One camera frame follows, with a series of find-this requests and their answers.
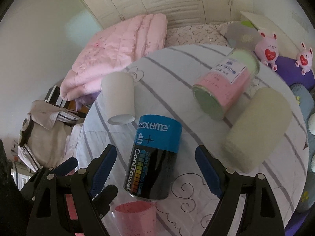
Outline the right pink bunny plush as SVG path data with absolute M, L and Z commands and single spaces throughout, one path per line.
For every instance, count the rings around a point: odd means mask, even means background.
M 301 45 L 303 49 L 297 54 L 295 65 L 301 68 L 301 74 L 305 76 L 312 69 L 313 50 L 311 47 L 307 48 L 303 42 Z

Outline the pink green label can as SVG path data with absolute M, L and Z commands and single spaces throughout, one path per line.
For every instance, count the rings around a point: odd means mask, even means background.
M 200 77 L 192 91 L 202 111 L 221 120 L 259 73 L 259 60 L 245 49 L 233 49 Z

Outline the heart pattern bed sheet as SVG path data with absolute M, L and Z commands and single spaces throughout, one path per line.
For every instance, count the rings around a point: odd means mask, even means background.
M 220 24 L 193 25 L 169 29 L 164 47 L 189 44 L 215 44 L 230 47 L 225 34 L 233 21 Z

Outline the white paper cup on duvet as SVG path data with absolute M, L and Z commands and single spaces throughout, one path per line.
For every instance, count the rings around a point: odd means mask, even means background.
M 101 81 L 107 122 L 125 125 L 135 120 L 134 79 L 125 72 L 106 75 Z

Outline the white bedside table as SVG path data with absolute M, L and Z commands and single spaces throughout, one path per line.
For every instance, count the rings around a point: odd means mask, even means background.
M 278 40 L 279 54 L 296 59 L 299 48 L 273 21 L 264 15 L 251 12 L 240 11 L 240 14 L 242 19 L 250 21 L 258 30 L 264 30 L 268 34 L 275 32 Z

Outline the left pink bunny plush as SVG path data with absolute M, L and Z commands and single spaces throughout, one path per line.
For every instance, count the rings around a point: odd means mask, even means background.
M 275 32 L 272 32 L 271 35 L 268 35 L 265 31 L 261 29 L 258 31 L 262 39 L 255 46 L 255 54 L 265 66 L 270 65 L 273 71 L 276 71 L 278 66 L 275 64 L 278 56 L 278 42 L 277 35 Z

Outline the white striped duvet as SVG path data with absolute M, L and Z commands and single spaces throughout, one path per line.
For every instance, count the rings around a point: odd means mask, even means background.
M 289 86 L 271 69 L 261 65 L 249 89 L 224 120 L 213 120 L 196 102 L 192 86 L 230 53 L 218 45 L 169 47 L 130 65 L 143 78 L 134 85 L 136 117 L 158 114 L 178 120 L 183 127 L 180 150 L 169 197 L 157 203 L 157 235 L 201 235 L 218 205 L 198 168 L 194 153 L 203 144 L 222 164 L 222 145 L 231 126 L 262 87 L 281 93 L 292 111 L 292 120 L 275 150 L 251 172 L 266 176 L 277 200 L 283 223 L 292 217 L 302 195 L 309 161 L 307 129 L 301 109 Z

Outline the grey koala plush toy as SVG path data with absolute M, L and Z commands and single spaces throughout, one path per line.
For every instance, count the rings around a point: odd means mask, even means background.
M 302 85 L 290 87 L 301 109 L 308 134 L 309 163 L 303 193 L 297 206 L 297 212 L 308 211 L 314 204 L 314 96 Z

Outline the pink bunny plush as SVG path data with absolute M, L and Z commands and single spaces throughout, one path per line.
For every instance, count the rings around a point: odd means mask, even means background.
M 312 69 L 313 50 L 311 47 L 307 48 L 303 42 L 301 45 L 303 49 L 297 54 L 295 65 L 301 68 L 301 74 L 305 76 Z
M 270 65 L 273 71 L 276 71 L 278 66 L 275 64 L 278 56 L 278 42 L 277 35 L 275 32 L 272 32 L 271 35 L 268 35 L 265 31 L 261 29 L 258 31 L 262 39 L 255 46 L 255 54 L 265 66 Z

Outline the wall socket plate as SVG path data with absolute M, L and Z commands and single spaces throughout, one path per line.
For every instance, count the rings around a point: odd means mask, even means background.
M 295 20 L 306 32 L 309 32 L 310 26 L 307 20 L 303 19 L 298 13 L 292 10 L 292 19 Z

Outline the pink translucent cup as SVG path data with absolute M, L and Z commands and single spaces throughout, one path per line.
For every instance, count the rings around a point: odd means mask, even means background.
M 156 235 L 156 204 L 133 201 L 115 207 L 114 217 L 120 235 Z

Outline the pale yellow cylinder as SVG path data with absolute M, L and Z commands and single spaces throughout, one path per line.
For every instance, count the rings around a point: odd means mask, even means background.
M 291 120 L 285 97 L 275 89 L 260 88 L 229 131 L 225 157 L 234 168 L 250 173 L 275 150 Z

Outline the beige clothes pile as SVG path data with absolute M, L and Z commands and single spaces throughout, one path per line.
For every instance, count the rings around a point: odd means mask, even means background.
M 51 87 L 43 100 L 31 104 L 20 131 L 18 157 L 33 172 L 75 157 L 85 117 L 61 98 L 59 86 Z

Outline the pink folded quilt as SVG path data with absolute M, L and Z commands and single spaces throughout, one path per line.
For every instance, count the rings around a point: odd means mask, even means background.
M 164 48 L 165 14 L 141 14 L 97 32 L 76 58 L 60 86 L 60 96 L 71 101 L 101 91 L 102 79 Z

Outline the blue black Cooltime can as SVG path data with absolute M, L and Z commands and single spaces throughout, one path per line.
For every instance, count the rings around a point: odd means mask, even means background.
M 169 117 L 140 117 L 131 151 L 124 189 L 145 201 L 166 199 L 173 179 L 182 125 Z

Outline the purple cushion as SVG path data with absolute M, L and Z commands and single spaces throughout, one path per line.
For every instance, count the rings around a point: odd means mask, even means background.
M 314 73 L 310 70 L 302 75 L 302 69 L 296 67 L 295 60 L 284 56 L 278 56 L 275 64 L 278 66 L 276 73 L 286 82 L 288 86 L 302 84 L 307 90 L 312 90 L 315 85 Z

